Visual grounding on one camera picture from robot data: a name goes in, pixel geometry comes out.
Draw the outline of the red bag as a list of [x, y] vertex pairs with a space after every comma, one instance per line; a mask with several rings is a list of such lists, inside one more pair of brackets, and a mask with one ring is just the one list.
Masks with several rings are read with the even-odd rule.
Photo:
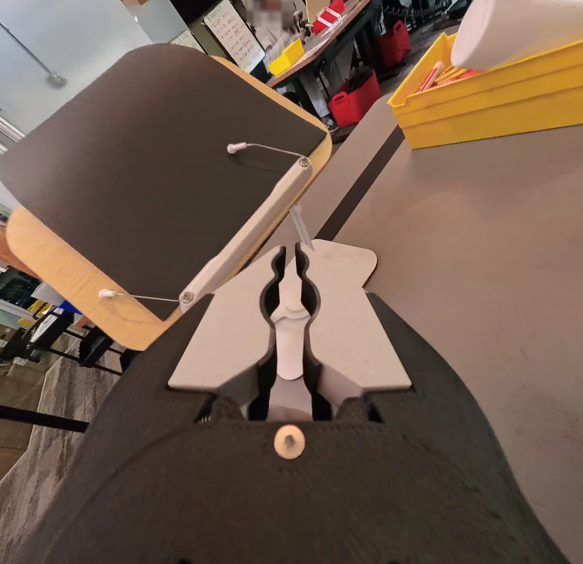
[[340, 129], [358, 124], [381, 97], [376, 72], [365, 68], [341, 86], [328, 107]]
[[406, 24], [399, 20], [386, 33], [377, 38], [383, 64], [387, 69], [396, 67], [410, 54], [412, 47]]

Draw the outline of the whiteboard with writing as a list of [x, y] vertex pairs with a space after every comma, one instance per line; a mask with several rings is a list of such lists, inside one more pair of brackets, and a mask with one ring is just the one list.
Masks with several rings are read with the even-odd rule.
[[251, 74], [263, 62], [265, 50], [230, 0], [219, 1], [203, 23], [244, 72]]
[[190, 29], [184, 30], [182, 33], [180, 33], [174, 39], [172, 39], [169, 43], [175, 44], [175, 45], [182, 45], [182, 46], [192, 48], [192, 49], [198, 50], [198, 51], [206, 54], [206, 51], [203, 49], [201, 44], [197, 41], [197, 39], [195, 38], [193, 33], [190, 31]]

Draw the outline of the metal rod wall fixture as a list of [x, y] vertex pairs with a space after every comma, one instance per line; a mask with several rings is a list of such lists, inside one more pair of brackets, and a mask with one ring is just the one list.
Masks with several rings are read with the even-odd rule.
[[67, 80], [57, 72], [53, 71], [46, 65], [24, 42], [22, 42], [12, 30], [1, 22], [1, 29], [6, 33], [24, 53], [31, 58], [47, 75], [47, 79], [52, 82], [56, 88], [63, 88], [67, 85]]

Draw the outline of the red white striped bin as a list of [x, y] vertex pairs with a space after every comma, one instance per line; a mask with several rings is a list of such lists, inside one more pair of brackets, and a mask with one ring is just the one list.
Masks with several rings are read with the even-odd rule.
[[341, 20], [345, 11], [343, 0], [333, 0], [316, 17], [312, 24], [312, 33], [318, 35], [321, 32], [334, 28]]

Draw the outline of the white cylinder roll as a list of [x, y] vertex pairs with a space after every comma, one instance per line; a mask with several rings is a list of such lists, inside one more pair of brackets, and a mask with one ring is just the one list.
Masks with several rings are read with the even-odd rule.
[[472, 0], [450, 61], [485, 71], [581, 40], [582, 0]]

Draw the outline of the yellow plastic bin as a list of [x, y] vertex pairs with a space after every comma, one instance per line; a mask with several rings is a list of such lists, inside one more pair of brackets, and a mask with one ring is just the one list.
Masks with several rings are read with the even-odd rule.
[[279, 76], [280, 74], [286, 72], [294, 64], [296, 64], [304, 56], [304, 47], [302, 40], [296, 39], [293, 42], [286, 45], [281, 53], [274, 57], [273, 60], [268, 64], [268, 70], [271, 75]]
[[452, 66], [455, 37], [439, 35], [388, 101], [412, 149], [582, 124], [582, 40], [418, 93], [434, 64]]

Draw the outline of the black and white book stand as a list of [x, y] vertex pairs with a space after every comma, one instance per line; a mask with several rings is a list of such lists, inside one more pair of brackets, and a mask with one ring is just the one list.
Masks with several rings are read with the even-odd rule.
[[263, 248], [331, 136], [229, 62], [132, 50], [1, 156], [10, 252], [143, 351]]

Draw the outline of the black metal rack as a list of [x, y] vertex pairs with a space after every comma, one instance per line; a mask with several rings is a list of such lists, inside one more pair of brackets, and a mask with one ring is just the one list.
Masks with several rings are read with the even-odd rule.
[[[136, 350], [120, 351], [115, 349], [114, 341], [98, 327], [90, 327], [85, 334], [75, 332], [72, 329], [74, 325], [73, 311], [65, 310], [62, 307], [49, 305], [43, 315], [38, 312], [34, 313], [33, 321], [31, 327], [19, 329], [17, 335], [4, 347], [1, 353], [2, 362], [12, 361], [17, 357], [29, 361], [31, 356], [37, 352], [50, 353], [73, 361], [83, 369], [97, 369], [120, 376], [139, 355]], [[78, 355], [61, 352], [53, 347], [62, 335], [74, 337], [79, 341]], [[121, 371], [99, 364], [107, 352], [120, 356]], [[88, 422], [7, 405], [1, 405], [1, 419], [75, 433], [84, 433], [89, 427]]]

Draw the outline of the long wooden work table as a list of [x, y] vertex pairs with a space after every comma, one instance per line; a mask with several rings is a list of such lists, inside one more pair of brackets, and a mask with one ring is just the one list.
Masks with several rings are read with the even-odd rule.
[[278, 76], [273, 76], [268, 82], [269, 87], [275, 88], [280, 84], [292, 79], [301, 70], [308, 68], [310, 64], [316, 63], [318, 58], [324, 55], [335, 45], [340, 37], [345, 34], [348, 29], [356, 23], [363, 16], [363, 12], [369, 7], [372, 0], [350, 0], [346, 3], [346, 8], [340, 20], [332, 26], [328, 31], [323, 32], [321, 36], [317, 36], [307, 44], [307, 51], [295, 64], [289, 69], [285, 70]]

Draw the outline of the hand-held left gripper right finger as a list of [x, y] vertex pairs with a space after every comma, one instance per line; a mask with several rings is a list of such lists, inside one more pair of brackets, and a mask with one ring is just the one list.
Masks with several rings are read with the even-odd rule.
[[303, 380], [313, 420], [329, 421], [347, 399], [407, 391], [412, 381], [365, 290], [376, 254], [337, 242], [311, 245], [295, 245], [301, 303], [310, 317]]

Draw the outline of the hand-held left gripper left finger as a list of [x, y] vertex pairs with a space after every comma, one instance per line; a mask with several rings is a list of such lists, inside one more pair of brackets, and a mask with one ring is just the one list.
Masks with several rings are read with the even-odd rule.
[[267, 418], [278, 361], [271, 315], [285, 265], [286, 248], [274, 248], [215, 292], [169, 388], [229, 398], [248, 418]]

